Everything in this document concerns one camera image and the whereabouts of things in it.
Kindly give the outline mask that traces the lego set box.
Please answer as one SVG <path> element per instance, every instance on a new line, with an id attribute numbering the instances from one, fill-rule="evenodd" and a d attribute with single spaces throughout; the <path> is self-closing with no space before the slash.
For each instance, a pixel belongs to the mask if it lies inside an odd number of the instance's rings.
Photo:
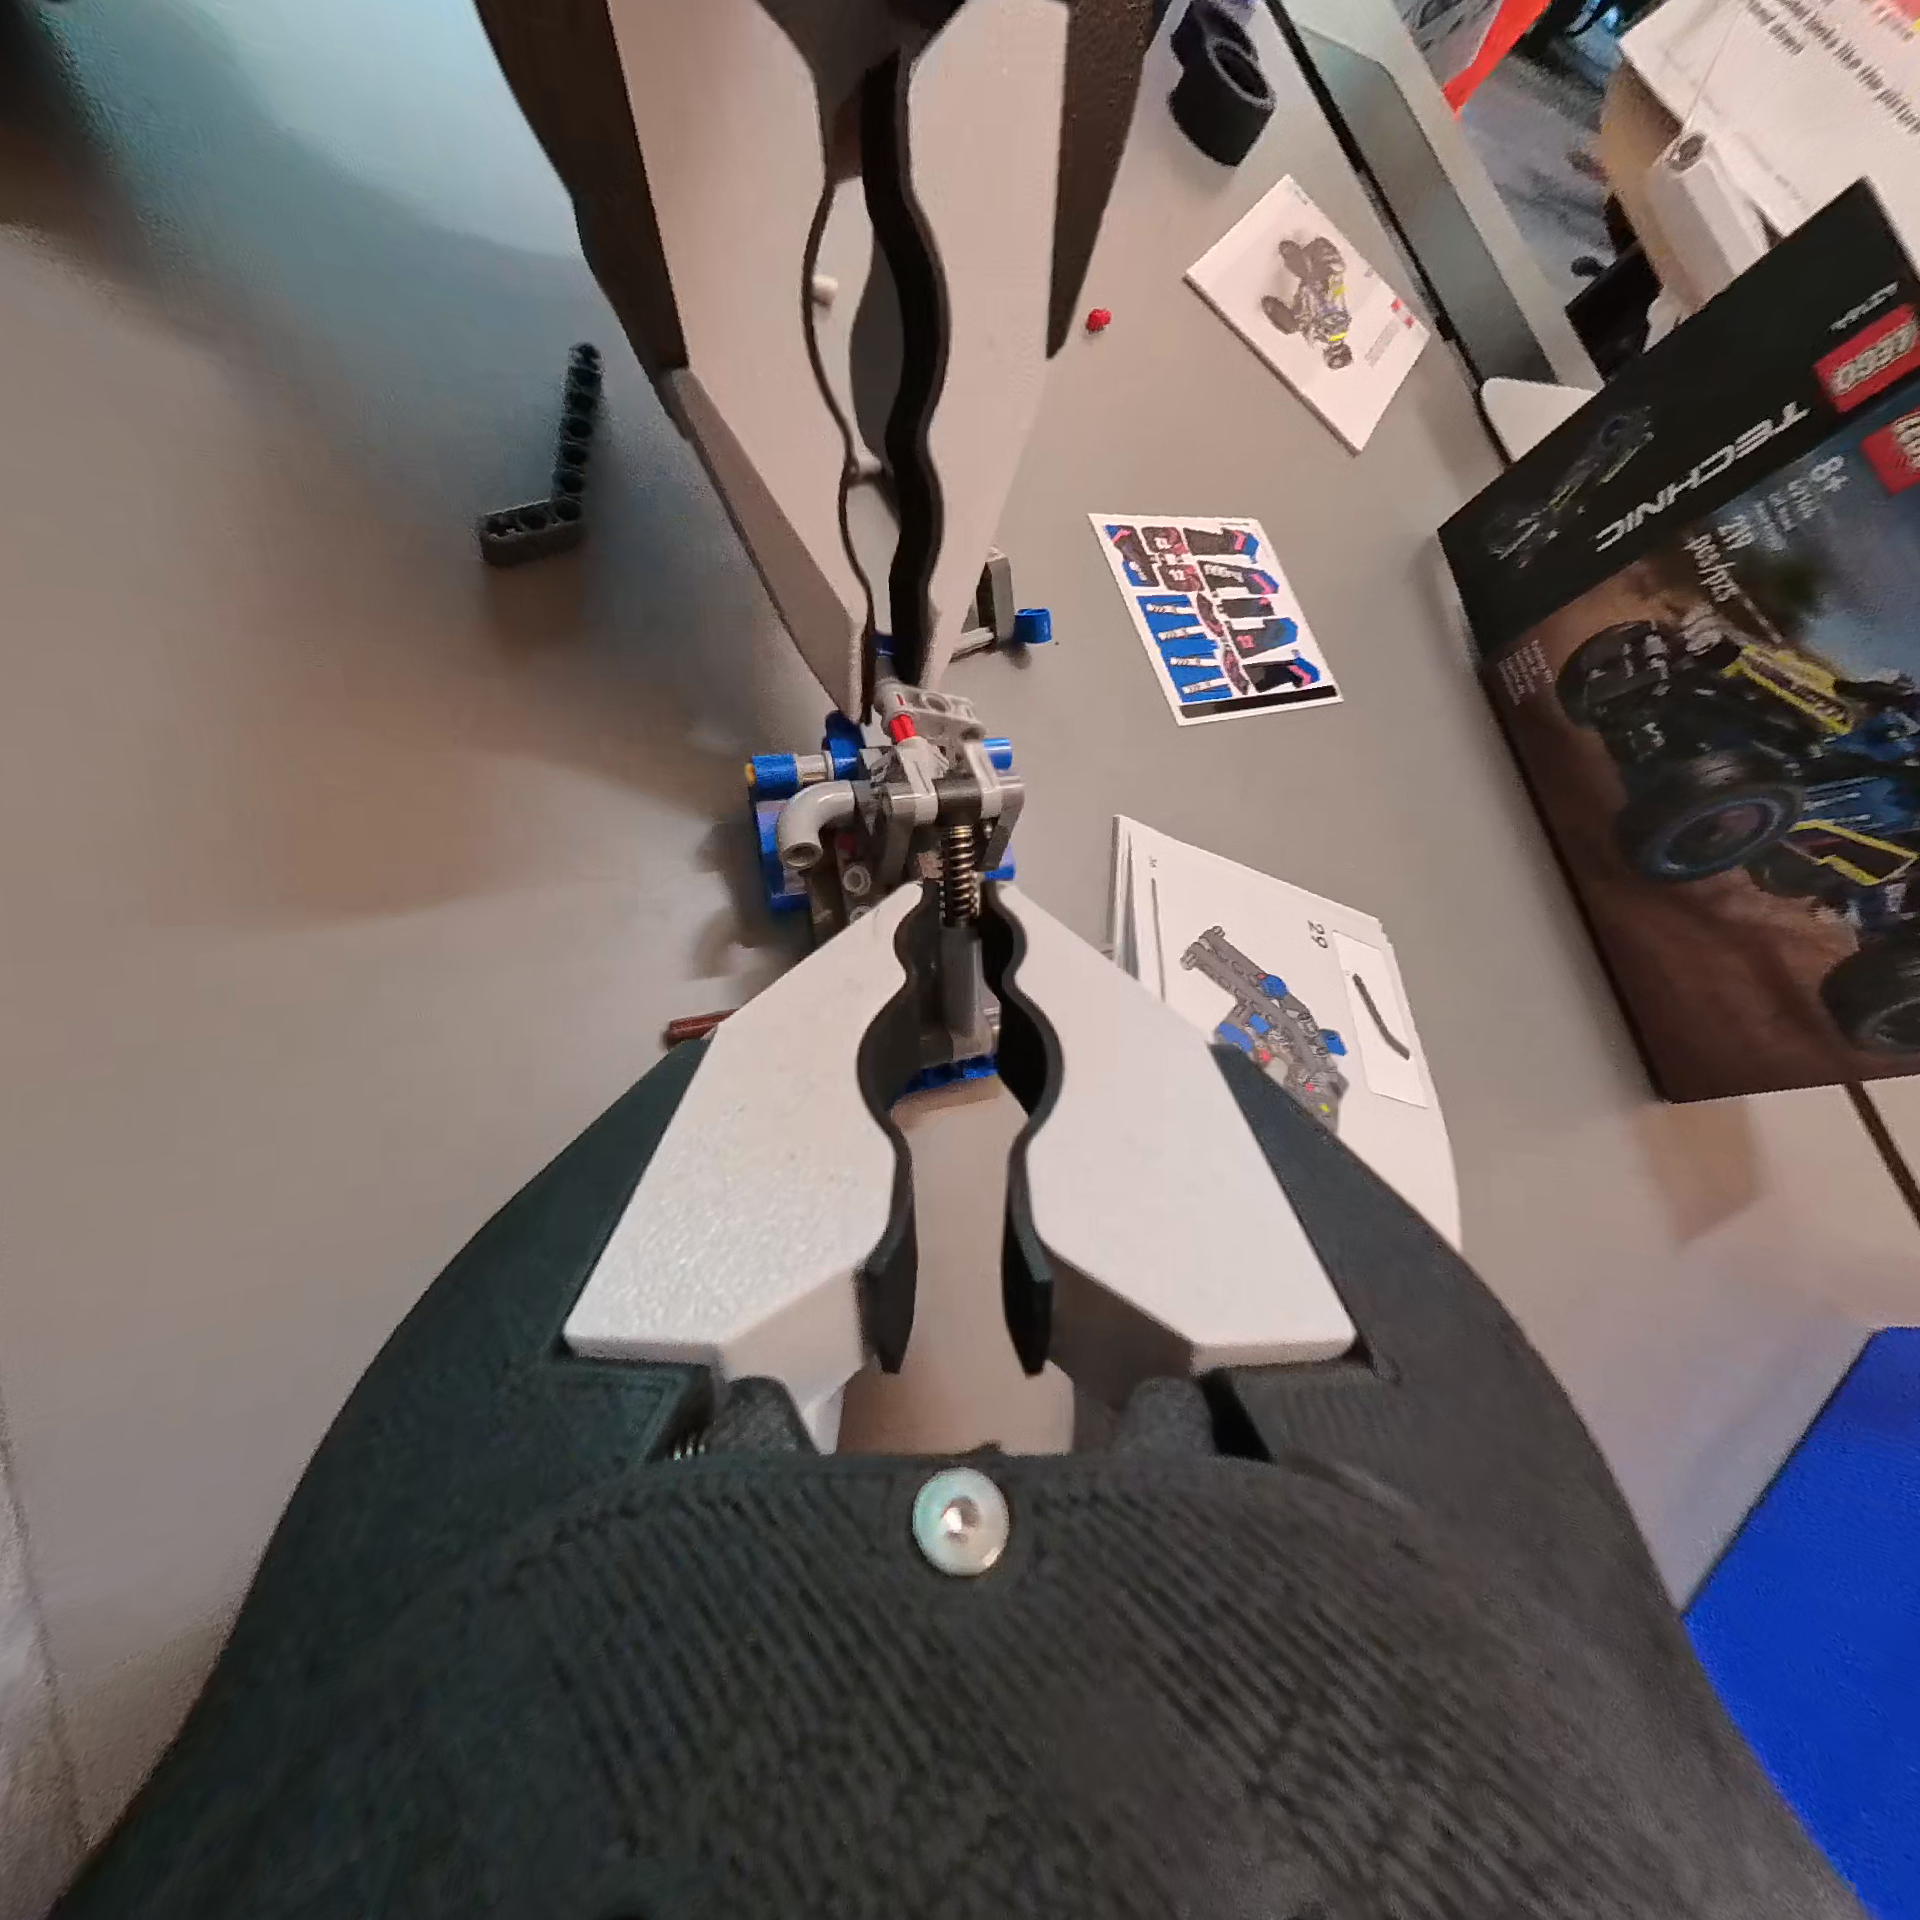
<path id="1" fill-rule="evenodd" d="M 1670 1102 L 1918 1064 L 1918 277 L 1867 181 L 1440 534 Z"/>

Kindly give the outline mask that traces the blue grey lego model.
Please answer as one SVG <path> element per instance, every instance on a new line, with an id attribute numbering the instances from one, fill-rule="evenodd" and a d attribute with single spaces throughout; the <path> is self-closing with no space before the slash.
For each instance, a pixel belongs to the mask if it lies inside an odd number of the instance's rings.
<path id="1" fill-rule="evenodd" d="M 996 1072 L 981 913 L 987 888 L 1017 876 L 1023 782 L 1012 744 L 984 729 L 968 699 L 884 676 L 876 701 L 865 721 L 830 711 L 813 753 L 749 757 L 746 822 L 766 907 L 805 923 L 814 944 L 894 892 L 936 890 L 905 1082 L 918 1094 Z"/>

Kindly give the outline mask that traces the small booklet with buggy cover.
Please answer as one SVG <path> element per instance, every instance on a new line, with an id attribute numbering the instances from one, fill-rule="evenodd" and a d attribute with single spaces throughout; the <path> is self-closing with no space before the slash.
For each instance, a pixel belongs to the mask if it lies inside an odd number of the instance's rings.
<path id="1" fill-rule="evenodd" d="M 1349 452 L 1373 439 L 1432 338 L 1290 174 L 1184 282 Z"/>

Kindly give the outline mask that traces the lego instruction booklet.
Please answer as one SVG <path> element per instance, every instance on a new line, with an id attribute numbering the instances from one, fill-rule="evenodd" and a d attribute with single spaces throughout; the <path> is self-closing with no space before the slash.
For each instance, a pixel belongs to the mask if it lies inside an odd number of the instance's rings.
<path id="1" fill-rule="evenodd" d="M 1109 940 L 1464 1246 L 1453 1140 L 1381 922 L 1120 815 Z"/>

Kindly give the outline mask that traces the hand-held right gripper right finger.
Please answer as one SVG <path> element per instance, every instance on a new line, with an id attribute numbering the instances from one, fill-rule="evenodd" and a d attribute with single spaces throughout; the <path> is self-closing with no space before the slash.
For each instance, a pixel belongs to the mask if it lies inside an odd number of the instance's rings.
<path id="1" fill-rule="evenodd" d="M 997 1077 L 1003 1322 L 1062 1380 L 1065 1443 L 1107 1443 L 1152 1382 L 1353 1374 L 1354 1317 L 1238 1102 L 1271 1084 L 1012 883 Z"/>

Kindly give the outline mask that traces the white instruction poster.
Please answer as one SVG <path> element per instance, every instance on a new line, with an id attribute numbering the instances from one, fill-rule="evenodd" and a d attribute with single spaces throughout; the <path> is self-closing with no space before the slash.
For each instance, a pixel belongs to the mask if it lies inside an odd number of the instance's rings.
<path id="1" fill-rule="evenodd" d="M 1774 233 L 1867 184 L 1918 250 L 1913 2 L 1665 2 L 1619 51 Z"/>

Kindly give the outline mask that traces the silver monitor stand base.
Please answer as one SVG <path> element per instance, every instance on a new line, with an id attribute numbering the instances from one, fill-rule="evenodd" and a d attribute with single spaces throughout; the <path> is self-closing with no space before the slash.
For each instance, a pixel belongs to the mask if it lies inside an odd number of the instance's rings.
<path id="1" fill-rule="evenodd" d="M 1476 398 L 1503 460 L 1515 467 L 1595 397 L 1595 387 L 1564 381 L 1491 376 Z"/>

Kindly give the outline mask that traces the dark grey angled lego beam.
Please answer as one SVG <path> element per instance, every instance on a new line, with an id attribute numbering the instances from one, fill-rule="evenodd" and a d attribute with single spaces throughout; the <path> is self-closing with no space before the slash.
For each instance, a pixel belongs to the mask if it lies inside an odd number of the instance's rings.
<path id="1" fill-rule="evenodd" d="M 568 348 L 562 412 L 544 495 L 493 510 L 474 524 L 480 557 L 494 570 L 562 557 L 583 544 L 585 496 L 606 397 L 606 366 L 591 342 Z"/>

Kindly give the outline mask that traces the lego sticker sheet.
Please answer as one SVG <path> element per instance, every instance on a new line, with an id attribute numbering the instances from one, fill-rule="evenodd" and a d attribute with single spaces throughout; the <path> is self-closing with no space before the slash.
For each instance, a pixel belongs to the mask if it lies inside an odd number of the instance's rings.
<path id="1" fill-rule="evenodd" d="M 1341 680 L 1260 520 L 1091 511 L 1089 524 L 1176 728 L 1340 707 Z"/>

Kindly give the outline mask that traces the light grey hooded garment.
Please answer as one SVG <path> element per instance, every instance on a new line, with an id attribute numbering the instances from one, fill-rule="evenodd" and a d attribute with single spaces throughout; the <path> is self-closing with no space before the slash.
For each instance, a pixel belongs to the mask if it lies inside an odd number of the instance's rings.
<path id="1" fill-rule="evenodd" d="M 44 1915 L 68 1886 L 85 1830 L 47 1641 L 28 1532 L 3 1436 L 3 1911 Z"/>

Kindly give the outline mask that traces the dark computer monitor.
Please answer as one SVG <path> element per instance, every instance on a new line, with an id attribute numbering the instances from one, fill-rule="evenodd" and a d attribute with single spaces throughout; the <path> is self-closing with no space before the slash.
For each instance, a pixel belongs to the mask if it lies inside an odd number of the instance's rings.
<path id="1" fill-rule="evenodd" d="M 1280 34 L 1476 381 L 1600 384 L 1389 2 L 1271 2 Z"/>

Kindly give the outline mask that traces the grey lego beam with axle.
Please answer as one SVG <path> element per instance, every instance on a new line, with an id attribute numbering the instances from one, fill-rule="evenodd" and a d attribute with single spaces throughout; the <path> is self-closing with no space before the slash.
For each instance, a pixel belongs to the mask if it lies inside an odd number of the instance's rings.
<path id="1" fill-rule="evenodd" d="M 1025 653 L 1050 646 L 1051 616 L 1042 607 L 1019 607 L 1011 560 L 988 549 L 964 633 L 976 652 Z"/>

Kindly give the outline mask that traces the orange traffic cone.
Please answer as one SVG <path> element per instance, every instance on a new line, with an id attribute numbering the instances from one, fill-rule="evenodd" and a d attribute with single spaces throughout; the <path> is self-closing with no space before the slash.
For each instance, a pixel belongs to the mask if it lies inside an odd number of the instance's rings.
<path id="1" fill-rule="evenodd" d="M 1441 94 L 1460 114 L 1476 90 L 1549 12 L 1549 2 L 1472 2 L 1447 41 Z"/>

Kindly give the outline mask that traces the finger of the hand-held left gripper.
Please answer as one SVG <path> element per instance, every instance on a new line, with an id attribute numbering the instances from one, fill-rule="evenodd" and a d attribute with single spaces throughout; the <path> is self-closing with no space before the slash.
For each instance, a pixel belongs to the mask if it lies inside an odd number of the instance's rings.
<path id="1" fill-rule="evenodd" d="M 657 376 L 804 664 L 870 707 L 852 427 L 813 322 L 836 117 L 900 49 L 876 2 L 611 2 L 679 344 Z"/>
<path id="2" fill-rule="evenodd" d="M 862 94 L 869 213 L 900 300 L 886 590 L 905 684 L 948 666 L 1038 413 L 1066 52 L 1065 4 L 959 4 L 913 25 Z"/>

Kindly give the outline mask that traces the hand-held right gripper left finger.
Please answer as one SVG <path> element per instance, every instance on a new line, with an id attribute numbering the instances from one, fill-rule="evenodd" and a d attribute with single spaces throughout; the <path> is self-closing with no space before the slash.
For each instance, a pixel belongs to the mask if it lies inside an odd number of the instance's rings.
<path id="1" fill-rule="evenodd" d="M 836 1447 L 878 1351 L 856 1273 L 900 1166 L 859 1049 L 905 985 L 897 938 L 918 906 L 900 888 L 714 1029 L 564 1324 L 574 1356 L 777 1380 Z"/>

